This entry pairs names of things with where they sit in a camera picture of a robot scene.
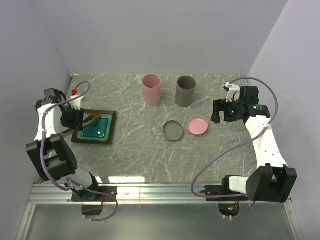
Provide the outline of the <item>pink round lid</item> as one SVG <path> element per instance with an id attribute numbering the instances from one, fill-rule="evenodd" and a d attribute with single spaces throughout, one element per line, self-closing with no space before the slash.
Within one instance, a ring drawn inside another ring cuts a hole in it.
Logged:
<path id="1" fill-rule="evenodd" d="M 187 122 L 187 129 L 194 136 L 205 134 L 208 128 L 208 121 L 202 116 L 194 116 Z"/>

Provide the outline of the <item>brown red meat piece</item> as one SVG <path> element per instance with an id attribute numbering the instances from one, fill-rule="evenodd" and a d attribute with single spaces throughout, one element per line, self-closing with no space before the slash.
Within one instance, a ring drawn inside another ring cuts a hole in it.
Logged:
<path id="1" fill-rule="evenodd" d="M 94 114 L 90 124 L 92 126 L 96 126 L 99 123 L 100 119 L 101 119 L 101 115 L 100 114 Z"/>

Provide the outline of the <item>grey round lid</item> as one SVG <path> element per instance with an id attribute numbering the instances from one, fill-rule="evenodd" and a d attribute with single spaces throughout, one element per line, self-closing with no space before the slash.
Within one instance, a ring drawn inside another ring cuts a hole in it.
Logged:
<path id="1" fill-rule="evenodd" d="M 163 134 L 169 141 L 178 141 L 183 137 L 184 129 L 179 122 L 169 120 L 163 125 Z"/>

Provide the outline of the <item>metal tongs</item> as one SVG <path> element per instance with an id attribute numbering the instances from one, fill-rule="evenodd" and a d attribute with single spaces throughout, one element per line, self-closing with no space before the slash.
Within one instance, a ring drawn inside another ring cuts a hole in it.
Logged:
<path id="1" fill-rule="evenodd" d="M 75 132 L 82 132 L 84 128 L 88 127 L 88 126 L 92 126 L 91 125 L 91 121 L 93 119 L 93 115 L 94 114 L 91 114 L 89 115 L 85 120 L 82 121 L 82 123 L 80 124 L 80 126 L 77 126 L 76 128 L 68 128 L 67 130 L 63 131 L 61 133 L 61 135 L 65 138 L 69 135 L 72 135 L 74 134 Z"/>

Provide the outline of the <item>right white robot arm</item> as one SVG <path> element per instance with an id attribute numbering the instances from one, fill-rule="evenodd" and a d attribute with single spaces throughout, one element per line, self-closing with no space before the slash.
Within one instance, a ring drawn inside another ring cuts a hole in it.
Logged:
<path id="1" fill-rule="evenodd" d="M 211 121 L 220 123 L 220 112 L 227 123 L 243 121 L 253 140 L 257 169 L 249 177 L 226 175 L 219 193 L 226 200 L 242 194 L 250 201 L 286 202 L 296 182 L 297 171 L 288 167 L 280 153 L 269 123 L 271 114 L 266 105 L 259 103 L 258 88 L 226 83 L 224 89 L 227 97 L 213 101 Z"/>

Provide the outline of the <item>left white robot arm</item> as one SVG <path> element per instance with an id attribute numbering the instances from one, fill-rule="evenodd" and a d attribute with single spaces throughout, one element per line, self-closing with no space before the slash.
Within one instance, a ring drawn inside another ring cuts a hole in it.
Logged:
<path id="1" fill-rule="evenodd" d="M 83 98 L 76 89 L 70 98 L 58 89 L 46 89 L 44 98 L 35 104 L 39 119 L 37 134 L 25 149 L 42 181 L 96 201 L 101 196 L 97 179 L 79 168 L 75 154 L 65 141 L 67 135 L 82 131 L 95 120 L 83 119 Z"/>

